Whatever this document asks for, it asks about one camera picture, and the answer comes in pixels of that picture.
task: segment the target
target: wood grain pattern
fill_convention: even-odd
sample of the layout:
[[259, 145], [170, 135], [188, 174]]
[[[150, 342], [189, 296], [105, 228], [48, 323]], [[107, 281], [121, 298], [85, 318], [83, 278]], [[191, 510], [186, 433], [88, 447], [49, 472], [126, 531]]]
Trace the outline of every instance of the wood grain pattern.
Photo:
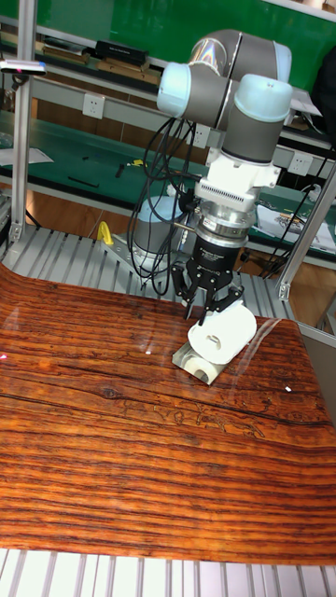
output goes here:
[[336, 435], [296, 324], [259, 319], [208, 388], [171, 362], [190, 323], [0, 265], [0, 547], [335, 563]]

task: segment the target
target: metal grating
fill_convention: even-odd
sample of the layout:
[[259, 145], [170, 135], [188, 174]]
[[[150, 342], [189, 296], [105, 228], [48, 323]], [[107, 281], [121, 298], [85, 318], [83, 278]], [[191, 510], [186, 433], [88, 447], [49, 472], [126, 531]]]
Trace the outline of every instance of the metal grating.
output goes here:
[[[119, 239], [110, 249], [103, 243], [73, 234], [27, 226], [21, 239], [0, 259], [10, 270], [23, 276], [160, 298], [151, 283], [140, 284], [126, 244]], [[274, 281], [251, 278], [243, 273], [236, 274], [235, 281], [245, 287], [244, 303], [253, 314], [294, 319], [289, 304], [276, 297]], [[164, 298], [179, 300], [173, 285]], [[195, 304], [203, 305], [203, 300], [204, 292], [199, 290]]]
[[2, 597], [332, 597], [334, 566], [182, 562], [0, 549]]

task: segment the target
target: black cable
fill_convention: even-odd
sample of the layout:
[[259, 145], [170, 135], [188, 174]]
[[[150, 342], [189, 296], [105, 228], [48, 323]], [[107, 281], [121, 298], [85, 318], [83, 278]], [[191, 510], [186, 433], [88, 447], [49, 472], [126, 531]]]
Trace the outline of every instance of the black cable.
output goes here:
[[[143, 160], [144, 172], [146, 174], [147, 180], [145, 181], [143, 188], [140, 192], [139, 199], [133, 208], [133, 212], [131, 214], [131, 217], [129, 220], [129, 225], [128, 225], [128, 230], [127, 230], [127, 243], [128, 243], [128, 247], [129, 247], [129, 250], [131, 253], [134, 270], [143, 280], [145, 279], [145, 282], [150, 279], [155, 292], [160, 296], [163, 296], [167, 292], [168, 287], [169, 287], [170, 275], [171, 275], [172, 241], [176, 234], [176, 227], [175, 227], [174, 222], [176, 220], [175, 214], [176, 214], [176, 209], [177, 209], [177, 202], [178, 202], [179, 196], [183, 193], [184, 178], [191, 178], [191, 176], [188, 173], [188, 167], [189, 167], [190, 153], [192, 150], [192, 144], [193, 144], [193, 140], [194, 140], [194, 136], [195, 136], [195, 125], [194, 124], [188, 123], [189, 126], [187, 128], [187, 131], [185, 134], [183, 134], [183, 136], [181, 138], [180, 135], [183, 130], [185, 121], [181, 120], [178, 123], [178, 125], [175, 127], [175, 130], [172, 131], [172, 128], [174, 127], [175, 123], [176, 123], [176, 121], [174, 118], [169, 118], [159, 128], [159, 130], [156, 133], [154, 133], [154, 135], [152, 136], [152, 138], [150, 139], [150, 141], [148, 143], [148, 146], [146, 148], [145, 155], [144, 155], [144, 160]], [[152, 148], [156, 139], [159, 137], [160, 133], [162, 133], [162, 137], [154, 151], [153, 160], [150, 162], [150, 166], [148, 167], [147, 166], [148, 152], [149, 152], [150, 148]], [[191, 133], [191, 143], [188, 148], [187, 156], [185, 158], [182, 170], [181, 170], [181, 172], [171, 171], [170, 167], [169, 167], [169, 162], [170, 162], [171, 158], [174, 156], [175, 152], [178, 150], [178, 148], [181, 147], [181, 145], [187, 138], [187, 135], [190, 133]], [[194, 176], [194, 175], [192, 176], [192, 178], [196, 179], [196, 180], [200, 179], [199, 176]], [[155, 204], [153, 204], [154, 201], [151, 198], [151, 186], [154, 182], [159, 182], [159, 181], [162, 182], [161, 194], [159, 195], [158, 199], [156, 199]], [[166, 182], [172, 184], [172, 186], [175, 189], [174, 204], [172, 206], [173, 208], [172, 208], [172, 214], [171, 214], [170, 218], [162, 217], [158, 211], [158, 205], [162, 198]], [[169, 224], [169, 231], [166, 234], [165, 238], [163, 239], [161, 246], [157, 252], [157, 255], [154, 258], [153, 267], [152, 267], [151, 272], [148, 272], [147, 270], [145, 270], [144, 268], [141, 268], [141, 267], [139, 270], [138, 265], [135, 263], [134, 254], [133, 254], [134, 234], [135, 234], [136, 224], [137, 224], [137, 220], [138, 220], [138, 216], [139, 216], [142, 204], [145, 199], [147, 199], [147, 201], [148, 201], [151, 213], [154, 216], [156, 216], [160, 222]], [[151, 221], [149, 220], [149, 233], [148, 233], [147, 249], [149, 248], [150, 234], [151, 234]], [[160, 269], [160, 265], [165, 257], [167, 257], [167, 267], [162, 270], [162, 269]], [[156, 278], [159, 274], [163, 274], [164, 272], [166, 272], [165, 284], [164, 284], [163, 288], [159, 288], [156, 284]]]
[[[272, 268], [273, 268], [273, 265], [274, 265], [274, 264], [276, 263], [276, 261], [277, 261], [277, 260], [273, 261], [273, 257], [275, 257], [275, 255], [276, 255], [277, 251], [280, 249], [280, 246], [281, 246], [281, 243], [282, 243], [282, 241], [285, 239], [285, 237], [286, 237], [286, 235], [287, 235], [287, 232], [289, 231], [289, 229], [290, 229], [290, 227], [291, 227], [291, 225], [292, 225], [292, 223], [293, 223], [293, 221], [294, 221], [295, 217], [297, 216], [298, 212], [299, 212], [299, 211], [300, 211], [300, 209], [302, 208], [302, 206], [303, 206], [303, 204], [304, 204], [305, 200], [307, 199], [307, 197], [308, 197], [308, 195], [309, 195], [309, 193], [310, 193], [310, 191], [311, 191], [312, 187], [314, 186], [314, 184], [315, 184], [316, 180], [318, 179], [318, 176], [321, 174], [321, 172], [322, 172], [322, 170], [323, 170], [323, 168], [324, 168], [325, 164], [327, 163], [327, 160], [330, 158], [330, 156], [331, 156], [331, 154], [332, 154], [332, 153], [333, 153], [333, 148], [331, 148], [331, 149], [329, 150], [329, 152], [328, 152], [327, 156], [324, 158], [324, 160], [323, 160], [323, 162], [322, 162], [321, 166], [319, 167], [319, 169], [318, 169], [318, 172], [317, 172], [317, 174], [315, 175], [315, 177], [314, 177], [314, 179], [313, 179], [312, 183], [309, 185], [309, 187], [308, 187], [308, 188], [307, 188], [307, 190], [305, 191], [305, 193], [304, 193], [304, 195], [303, 195], [303, 197], [302, 197], [302, 199], [301, 199], [300, 203], [298, 204], [298, 206], [297, 206], [297, 208], [296, 208], [296, 210], [295, 210], [294, 214], [292, 214], [292, 216], [291, 216], [291, 218], [290, 218], [290, 220], [289, 220], [289, 222], [288, 222], [288, 224], [287, 224], [287, 226], [286, 226], [286, 228], [285, 228], [285, 230], [284, 230], [284, 233], [283, 233], [283, 235], [282, 235], [281, 239], [279, 239], [279, 241], [278, 241], [278, 243], [277, 243], [276, 247], [275, 247], [275, 248], [274, 248], [274, 250], [273, 250], [273, 253], [270, 255], [269, 259], [266, 261], [266, 264], [265, 264], [265, 266], [264, 266], [264, 268], [263, 268], [262, 272], [259, 274], [259, 277], [263, 277], [263, 274], [264, 274], [264, 273], [267, 273], [267, 276], [266, 276], [266, 277], [268, 277], [268, 276], [269, 276], [269, 274], [270, 274], [270, 266], [271, 266], [271, 269], [272, 269]], [[288, 257], [289, 257], [289, 255], [290, 255], [290, 253], [291, 253], [291, 251], [293, 250], [293, 248], [294, 248], [294, 245], [293, 245], [293, 246], [292, 246], [290, 249], [287, 249], [287, 250], [284, 252], [284, 254], [283, 254], [282, 256], [280, 256], [280, 259], [282, 259], [282, 257], [283, 257], [285, 260], [287, 260], [287, 259], [288, 259]]]
[[41, 224], [38, 224], [37, 220], [35, 220], [34, 216], [32, 214], [30, 214], [27, 209], [26, 209], [26, 215], [29, 217], [30, 220], [32, 220], [33, 224], [35, 224], [37, 228], [42, 228]]

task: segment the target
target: cable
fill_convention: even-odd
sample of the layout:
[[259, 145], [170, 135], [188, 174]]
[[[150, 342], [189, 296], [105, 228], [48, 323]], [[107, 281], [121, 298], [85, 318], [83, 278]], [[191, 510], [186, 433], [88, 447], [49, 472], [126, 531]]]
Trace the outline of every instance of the cable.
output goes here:
[[[280, 246], [281, 246], [281, 243], [282, 243], [282, 241], [285, 239], [285, 237], [286, 237], [286, 235], [287, 235], [287, 232], [289, 231], [289, 229], [290, 229], [290, 227], [291, 227], [291, 225], [292, 225], [292, 223], [293, 223], [293, 221], [294, 221], [295, 217], [297, 216], [298, 212], [299, 212], [299, 211], [300, 211], [300, 209], [302, 208], [302, 206], [303, 206], [303, 204], [304, 204], [305, 200], [307, 199], [307, 197], [308, 197], [308, 195], [309, 195], [309, 193], [310, 193], [310, 190], [311, 190], [311, 189], [312, 189], [312, 187], [314, 186], [314, 184], [315, 184], [316, 180], [318, 179], [318, 176], [321, 174], [321, 172], [322, 172], [322, 170], [323, 170], [323, 168], [324, 168], [325, 164], [327, 163], [327, 160], [329, 159], [329, 157], [331, 156], [331, 154], [332, 154], [332, 153], [333, 153], [333, 148], [331, 148], [331, 149], [329, 150], [329, 152], [328, 152], [327, 156], [324, 158], [324, 160], [323, 160], [323, 162], [322, 162], [321, 166], [319, 167], [319, 169], [318, 169], [318, 172], [317, 172], [317, 174], [315, 175], [315, 177], [314, 177], [314, 179], [313, 179], [312, 183], [311, 183], [311, 184], [310, 184], [308, 187], [305, 187], [305, 188], [306, 188], [306, 191], [305, 191], [305, 193], [304, 193], [304, 195], [303, 195], [303, 197], [302, 197], [302, 199], [301, 199], [301, 201], [300, 201], [299, 205], [297, 206], [297, 208], [296, 208], [296, 210], [295, 210], [294, 214], [292, 214], [292, 216], [291, 216], [291, 218], [290, 218], [290, 220], [289, 220], [289, 222], [288, 222], [288, 224], [287, 224], [287, 226], [286, 226], [286, 228], [285, 228], [285, 231], [284, 231], [284, 233], [283, 233], [283, 235], [282, 235], [281, 239], [279, 239], [279, 241], [278, 241], [278, 243], [277, 243], [276, 247], [275, 247], [275, 248], [274, 248], [274, 250], [273, 250], [273, 253], [270, 255], [269, 259], [266, 261], [266, 264], [265, 264], [265, 266], [264, 266], [264, 268], [263, 268], [262, 272], [259, 274], [259, 277], [261, 277], [261, 278], [262, 278], [262, 277], [265, 277], [265, 278], [267, 278], [267, 277], [270, 277], [270, 275], [273, 275], [273, 274], [274, 274], [274, 271], [273, 271], [273, 266], [274, 266], [275, 264], [277, 264], [277, 259], [276, 259], [275, 261], [273, 261], [273, 257], [275, 257], [275, 255], [276, 255], [277, 251], [280, 249]], [[280, 258], [280, 259], [284, 259], [284, 260], [285, 260], [285, 263], [286, 263], [286, 261], [287, 261], [287, 259], [288, 259], [289, 255], [290, 255], [291, 251], [293, 250], [293, 248], [294, 248], [294, 245], [293, 245], [293, 246], [292, 246], [290, 249], [287, 249], [287, 250], [286, 250], [286, 251], [283, 253], [283, 255], [282, 255], [282, 256], [279, 256], [279, 258]]]
[[99, 222], [100, 218], [102, 217], [102, 215], [103, 215], [103, 212], [104, 212], [104, 209], [102, 209], [101, 213], [99, 214], [99, 217], [98, 217], [98, 218], [97, 218], [97, 220], [94, 222], [94, 226], [92, 227], [90, 234], [88, 234], [88, 239], [90, 238], [90, 236], [91, 236], [91, 235], [92, 235], [92, 233], [94, 232], [94, 229], [95, 229], [95, 227], [97, 226], [97, 224], [98, 224], [98, 222]]
[[[188, 173], [189, 168], [189, 159], [190, 153], [192, 150], [192, 145], [195, 137], [195, 128], [196, 125], [193, 123], [187, 122], [187, 129], [183, 133], [184, 126], [186, 125], [185, 120], [180, 120], [176, 124], [175, 118], [169, 118], [164, 124], [161, 125], [158, 131], [154, 133], [152, 138], [150, 139], [147, 148], [145, 150], [143, 164], [144, 164], [144, 172], [146, 175], [146, 180], [144, 185], [141, 189], [139, 199], [135, 204], [128, 228], [127, 228], [127, 244], [128, 248], [131, 253], [131, 259], [133, 263], [133, 267], [135, 272], [141, 277], [143, 280], [143, 284], [147, 281], [151, 281], [152, 286], [155, 292], [159, 296], [163, 296], [169, 287], [170, 282], [170, 275], [171, 275], [171, 263], [172, 263], [172, 243], [174, 236], [176, 235], [176, 227], [174, 222], [176, 220], [176, 210], [178, 205], [178, 200], [180, 196], [184, 192], [183, 181], [185, 179], [193, 179], [193, 180], [200, 180], [200, 176], [195, 176], [194, 174]], [[157, 143], [157, 146], [154, 150], [153, 159], [150, 161], [149, 165], [147, 165], [147, 159], [149, 155], [149, 151], [152, 150], [153, 145], [156, 143], [157, 139], [159, 139], [159, 135], [161, 134], [161, 139]], [[187, 136], [190, 134], [190, 145], [187, 151], [187, 156], [184, 160], [183, 167], [180, 171], [174, 171], [170, 168], [170, 161], [172, 157], [175, 155], [176, 151], [182, 146], [184, 141], [186, 140]], [[151, 192], [152, 185], [158, 182], [162, 182], [161, 192], [157, 199], [153, 201]], [[175, 196], [172, 198], [172, 211], [170, 212], [169, 217], [163, 217], [160, 213], [159, 205], [160, 201], [163, 197], [164, 189], [166, 184], [171, 184], [175, 189]], [[147, 238], [147, 250], [145, 251], [143, 264], [149, 254], [149, 246], [150, 246], [150, 238], [151, 238], [151, 231], [152, 231], [152, 217], [155, 216], [159, 222], [163, 225], [168, 225], [168, 232], [166, 233], [165, 237], [162, 239], [161, 246], [159, 250], [156, 252], [156, 255], [153, 259], [153, 264], [151, 269], [149, 270], [144, 268], [143, 265], [136, 263], [134, 258], [134, 251], [136, 244], [134, 242], [135, 230], [137, 226], [137, 221], [139, 218], [140, 210], [144, 201], [147, 200], [148, 205], [150, 207], [150, 218], [149, 218], [149, 226], [148, 226], [148, 238]], [[164, 259], [167, 259], [166, 267], [161, 267], [162, 262]], [[163, 275], [165, 273], [165, 282], [163, 286], [157, 284], [157, 277], [158, 275]]]
[[37, 220], [35, 220], [34, 216], [32, 214], [30, 214], [27, 209], [26, 209], [26, 215], [27, 215], [27, 217], [29, 217], [30, 220], [32, 220], [33, 224], [35, 224], [37, 228], [42, 228], [41, 224], [39, 224], [37, 222]]

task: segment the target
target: aluminum frame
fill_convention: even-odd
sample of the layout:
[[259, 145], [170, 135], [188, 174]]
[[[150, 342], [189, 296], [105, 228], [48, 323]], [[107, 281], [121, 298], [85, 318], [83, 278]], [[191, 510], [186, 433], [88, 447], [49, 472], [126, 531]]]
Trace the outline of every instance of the aluminum frame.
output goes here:
[[[31, 61], [35, 57], [36, 12], [37, 0], [20, 0], [18, 60]], [[11, 241], [17, 241], [24, 231], [32, 90], [29, 77], [16, 92]]]
[[306, 226], [304, 227], [299, 239], [297, 240], [294, 249], [281, 273], [276, 287], [279, 298], [281, 300], [289, 299], [290, 285], [293, 278], [298, 271], [303, 259], [312, 244], [319, 227], [324, 221], [329, 208], [336, 196], [336, 161], [334, 162], [329, 177], [315, 203], [315, 206], [308, 217]]

